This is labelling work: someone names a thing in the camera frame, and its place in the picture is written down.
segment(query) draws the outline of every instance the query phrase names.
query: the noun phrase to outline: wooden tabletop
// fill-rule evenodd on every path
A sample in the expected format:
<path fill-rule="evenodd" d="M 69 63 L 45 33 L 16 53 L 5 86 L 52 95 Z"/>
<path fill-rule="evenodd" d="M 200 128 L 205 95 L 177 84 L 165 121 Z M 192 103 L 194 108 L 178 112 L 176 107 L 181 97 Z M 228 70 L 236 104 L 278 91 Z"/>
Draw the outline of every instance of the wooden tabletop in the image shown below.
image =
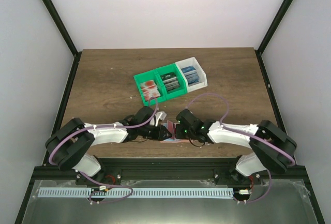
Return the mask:
<path fill-rule="evenodd" d="M 104 124 L 135 114 L 142 107 L 142 100 L 133 76 L 193 56 L 207 75 L 208 87 L 161 103 L 159 109 L 167 113 L 168 120 L 175 121 L 176 115 L 197 95 L 211 92 L 229 102 L 225 123 L 258 124 L 263 119 L 276 123 L 253 48 L 190 48 L 84 50 L 63 125 L 73 117 Z M 205 96 L 190 110 L 202 121 L 218 120 L 225 113 L 225 104 L 217 97 Z M 148 140 L 96 145 L 88 153 L 98 157 L 233 157 L 250 150 L 231 144 L 198 148 L 189 143 Z"/>

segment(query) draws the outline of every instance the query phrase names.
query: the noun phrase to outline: metal sheet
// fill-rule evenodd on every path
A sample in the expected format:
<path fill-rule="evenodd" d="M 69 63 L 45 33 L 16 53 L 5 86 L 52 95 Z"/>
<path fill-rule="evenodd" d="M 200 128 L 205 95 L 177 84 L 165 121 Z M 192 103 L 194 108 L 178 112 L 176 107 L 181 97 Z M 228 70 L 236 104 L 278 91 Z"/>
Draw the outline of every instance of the metal sheet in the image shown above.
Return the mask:
<path fill-rule="evenodd" d="M 254 188 L 261 193 L 262 187 Z M 38 198 L 23 223 L 317 223 L 302 184 L 276 182 L 257 203 L 237 205 L 226 199 L 126 199 L 90 205 L 83 198 Z"/>

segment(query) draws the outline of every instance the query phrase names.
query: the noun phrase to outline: white cable tray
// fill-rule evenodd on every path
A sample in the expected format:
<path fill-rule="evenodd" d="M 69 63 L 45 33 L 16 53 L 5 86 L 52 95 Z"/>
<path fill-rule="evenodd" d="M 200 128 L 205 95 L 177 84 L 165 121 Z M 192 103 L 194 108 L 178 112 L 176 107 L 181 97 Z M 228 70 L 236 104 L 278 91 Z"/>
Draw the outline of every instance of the white cable tray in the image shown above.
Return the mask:
<path fill-rule="evenodd" d="M 43 188 L 39 189 L 38 197 L 47 198 L 87 198 L 91 188 Z M 95 193 L 92 198 L 119 198 L 130 192 L 126 188 L 113 188 L 104 192 Z M 232 188 L 133 188 L 130 198 L 213 198 L 232 199 Z"/>

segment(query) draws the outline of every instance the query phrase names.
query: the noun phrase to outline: white enclosure panel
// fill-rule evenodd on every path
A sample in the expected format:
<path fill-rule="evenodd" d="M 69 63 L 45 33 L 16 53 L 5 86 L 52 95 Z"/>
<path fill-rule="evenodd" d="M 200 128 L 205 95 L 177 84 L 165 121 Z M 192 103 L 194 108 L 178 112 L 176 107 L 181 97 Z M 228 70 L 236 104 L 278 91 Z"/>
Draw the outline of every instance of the white enclosure panel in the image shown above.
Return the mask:
<path fill-rule="evenodd" d="M 77 49 L 255 47 L 283 0 L 52 0 Z"/>
<path fill-rule="evenodd" d="M 294 0 L 263 54 L 296 158 L 331 223 L 331 0 Z"/>
<path fill-rule="evenodd" d="M 72 54 L 41 0 L 0 0 L 0 223 L 41 165 Z"/>

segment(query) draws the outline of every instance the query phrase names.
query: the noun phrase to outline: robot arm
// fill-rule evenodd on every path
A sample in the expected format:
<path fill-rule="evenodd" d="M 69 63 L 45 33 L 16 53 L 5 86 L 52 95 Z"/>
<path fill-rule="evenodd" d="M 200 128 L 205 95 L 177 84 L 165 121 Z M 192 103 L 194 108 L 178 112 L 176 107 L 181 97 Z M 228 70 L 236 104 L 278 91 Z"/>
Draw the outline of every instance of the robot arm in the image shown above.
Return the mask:
<path fill-rule="evenodd" d="M 124 143 L 132 141 L 138 136 L 151 140 L 165 140 L 172 137 L 172 134 L 163 125 L 159 125 L 159 121 L 166 117 L 164 112 L 156 113 L 149 124 L 139 126 L 140 123 L 147 121 L 152 114 L 153 110 L 150 107 L 143 107 L 136 115 L 105 125 L 92 125 L 83 123 L 79 118 L 73 118 L 46 142 L 46 148 L 49 153 L 52 153 L 66 137 L 79 129 L 87 129 L 74 136 L 74 141 L 69 140 L 64 143 L 54 154 L 53 162 L 60 170 L 75 169 L 94 177 L 95 180 L 101 180 L 105 174 L 101 163 L 95 156 L 86 153 L 91 146 L 104 143 Z M 239 157 L 235 170 L 230 172 L 232 178 L 247 177 L 265 169 L 282 174 L 287 170 L 289 160 L 256 139 L 242 133 L 226 130 L 224 126 L 269 140 L 271 144 L 291 157 L 296 150 L 296 143 L 269 121 L 247 126 L 220 124 L 215 120 L 202 122 L 188 109 L 181 111 L 176 119 L 178 124 L 175 128 L 175 135 L 178 139 L 193 139 L 202 143 L 231 143 L 252 149 L 251 154 Z"/>
<path fill-rule="evenodd" d="M 102 171 L 102 166 L 95 156 L 86 153 L 91 146 L 124 143 L 135 140 L 138 136 L 150 140 L 165 140 L 172 136 L 164 126 L 159 125 L 159 121 L 166 117 L 164 112 L 157 112 L 149 124 L 137 128 L 126 128 L 126 126 L 139 125 L 147 121 L 153 111 L 150 107 L 143 107 L 136 115 L 128 116 L 119 122 L 102 125 L 83 123 L 79 118 L 73 118 L 46 142 L 47 151 L 52 153 L 67 136 L 79 129 L 87 129 L 74 136 L 74 140 L 64 143 L 56 151 L 53 161 L 60 170 L 74 169 L 93 177 Z"/>
<path fill-rule="evenodd" d="M 252 149 L 249 155 L 241 156 L 236 165 L 235 172 L 242 176 L 250 176 L 253 173 L 270 170 L 277 174 L 286 172 L 289 160 L 271 147 L 250 138 L 242 133 L 236 133 L 227 129 L 237 130 L 268 140 L 269 143 L 293 157 L 296 143 L 282 130 L 270 121 L 261 121 L 258 125 L 230 125 L 220 124 L 215 120 L 202 122 L 188 109 L 181 111 L 176 117 L 179 124 L 176 126 L 178 139 L 194 139 L 201 143 L 230 143 Z"/>

